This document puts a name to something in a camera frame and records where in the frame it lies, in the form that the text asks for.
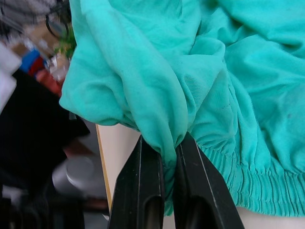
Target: teal fabric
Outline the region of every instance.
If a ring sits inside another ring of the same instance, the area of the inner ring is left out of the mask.
[[[166,214],[189,131],[236,205],[305,215],[304,0],[71,0],[71,11],[60,104],[142,133],[163,157]]]

